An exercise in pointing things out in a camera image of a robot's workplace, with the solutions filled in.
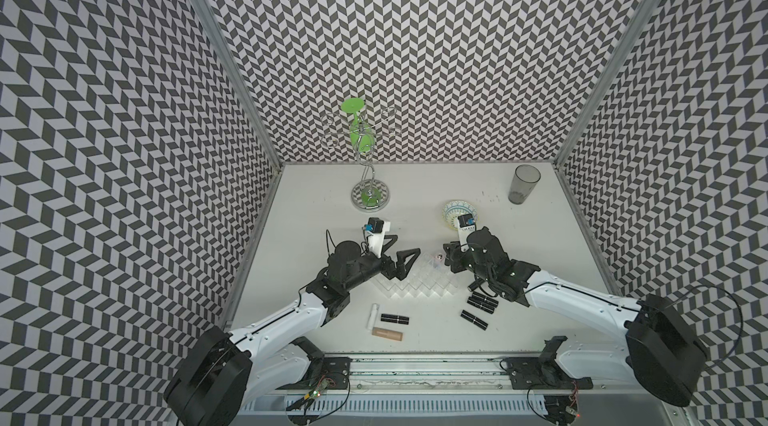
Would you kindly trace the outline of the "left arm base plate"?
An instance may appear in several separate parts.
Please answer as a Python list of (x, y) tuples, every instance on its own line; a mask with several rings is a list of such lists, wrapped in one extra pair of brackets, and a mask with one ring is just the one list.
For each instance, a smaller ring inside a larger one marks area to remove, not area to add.
[(308, 366), (300, 380), (281, 386), (280, 390), (310, 389), (318, 386), (323, 378), (329, 380), (330, 390), (345, 390), (350, 385), (350, 357), (328, 355), (306, 337), (295, 339), (291, 345), (301, 351), (299, 358), (307, 359)]

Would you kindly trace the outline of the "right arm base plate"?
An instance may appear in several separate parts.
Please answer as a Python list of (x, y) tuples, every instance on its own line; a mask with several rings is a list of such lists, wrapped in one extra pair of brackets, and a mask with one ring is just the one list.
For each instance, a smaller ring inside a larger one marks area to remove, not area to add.
[(560, 346), (566, 336), (553, 336), (545, 341), (538, 356), (515, 356), (503, 358), (499, 366), (508, 376), (513, 390), (574, 390), (594, 388), (590, 377), (569, 376), (556, 362)]

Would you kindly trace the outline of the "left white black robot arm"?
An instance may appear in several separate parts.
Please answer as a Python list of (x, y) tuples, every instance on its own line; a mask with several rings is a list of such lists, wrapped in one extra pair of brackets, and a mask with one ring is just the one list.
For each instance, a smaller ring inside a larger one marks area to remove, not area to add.
[(229, 332), (213, 326), (179, 363), (163, 393), (180, 425), (228, 425), (247, 402), (302, 381), (321, 352), (306, 336), (335, 319), (351, 292), (377, 275), (407, 278), (421, 251), (387, 250), (394, 235), (369, 235), (363, 244), (343, 241), (298, 297), (272, 315)]

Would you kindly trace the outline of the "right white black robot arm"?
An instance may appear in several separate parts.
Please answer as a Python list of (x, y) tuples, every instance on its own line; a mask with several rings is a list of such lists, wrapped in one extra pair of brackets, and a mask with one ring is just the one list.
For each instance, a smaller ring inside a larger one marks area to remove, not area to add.
[(602, 293), (513, 260), (488, 228), (444, 244), (445, 265), (468, 271), (503, 300), (560, 314), (609, 336), (614, 345), (575, 345), (555, 357), (574, 379), (634, 381), (672, 406), (691, 404), (709, 353), (672, 301)]

